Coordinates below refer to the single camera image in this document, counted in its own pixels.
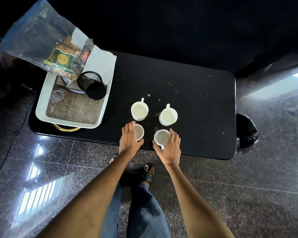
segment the person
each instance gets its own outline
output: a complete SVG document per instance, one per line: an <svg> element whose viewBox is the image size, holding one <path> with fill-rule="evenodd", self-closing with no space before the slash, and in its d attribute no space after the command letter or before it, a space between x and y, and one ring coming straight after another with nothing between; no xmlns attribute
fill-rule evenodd
<svg viewBox="0 0 298 238"><path fill-rule="evenodd" d="M119 154L43 229L38 238L117 237L121 187L119 179L144 140L136 141L132 121L122 128ZM193 188L179 167L179 135L170 129L164 150L155 141L155 151L169 172L183 215L188 237L234 237L230 229ZM148 188L154 175L144 167L143 181L132 188L127 237L170 237L167 222Z"/></svg>

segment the white mug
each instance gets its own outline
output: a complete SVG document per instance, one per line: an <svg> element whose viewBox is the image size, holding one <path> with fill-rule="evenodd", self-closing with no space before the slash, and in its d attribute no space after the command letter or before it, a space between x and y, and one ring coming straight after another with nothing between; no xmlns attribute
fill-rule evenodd
<svg viewBox="0 0 298 238"><path fill-rule="evenodd" d="M170 108L170 104L167 104L167 107L159 115L159 122L163 126L169 126L175 123L178 119L178 113L175 109Z"/></svg>
<svg viewBox="0 0 298 238"><path fill-rule="evenodd" d="M135 123L133 126L134 126L135 132L136 132L136 140L139 141L143 138L143 136L145 134L145 130L140 124Z"/></svg>
<svg viewBox="0 0 298 238"><path fill-rule="evenodd" d="M161 147L161 149L164 149L168 143L169 137L170 132L168 130L160 129L154 134L153 139Z"/></svg>
<svg viewBox="0 0 298 238"><path fill-rule="evenodd" d="M144 98L141 99L141 102L135 102L131 106L131 115L134 120L141 121L147 117L149 108L147 104L144 103Z"/></svg>

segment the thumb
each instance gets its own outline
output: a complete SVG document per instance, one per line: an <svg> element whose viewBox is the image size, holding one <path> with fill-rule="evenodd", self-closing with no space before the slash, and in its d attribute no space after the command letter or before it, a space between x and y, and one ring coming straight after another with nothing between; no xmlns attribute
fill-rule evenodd
<svg viewBox="0 0 298 238"><path fill-rule="evenodd" d="M145 142L144 139L142 139L142 140L140 140L140 141L138 142L139 148L144 144L144 142Z"/></svg>
<svg viewBox="0 0 298 238"><path fill-rule="evenodd" d="M152 145L154 150L157 152L158 156L162 155L162 149L158 146L158 144L152 140Z"/></svg>

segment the trash bin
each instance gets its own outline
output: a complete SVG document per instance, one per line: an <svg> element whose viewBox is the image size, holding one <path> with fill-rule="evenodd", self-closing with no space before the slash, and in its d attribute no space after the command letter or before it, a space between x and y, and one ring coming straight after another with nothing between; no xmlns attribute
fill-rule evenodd
<svg viewBox="0 0 298 238"><path fill-rule="evenodd" d="M259 133L253 121L245 114L236 113L236 153L249 152L258 139Z"/></svg>

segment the person's left hand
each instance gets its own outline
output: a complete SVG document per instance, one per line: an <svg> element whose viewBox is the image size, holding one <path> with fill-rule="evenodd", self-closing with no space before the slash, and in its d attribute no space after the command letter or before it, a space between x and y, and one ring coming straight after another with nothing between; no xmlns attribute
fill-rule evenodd
<svg viewBox="0 0 298 238"><path fill-rule="evenodd" d="M144 144L144 139L137 142L134 128L135 121L131 121L122 128L122 136L119 141L119 153L128 150L134 156L138 149Z"/></svg>

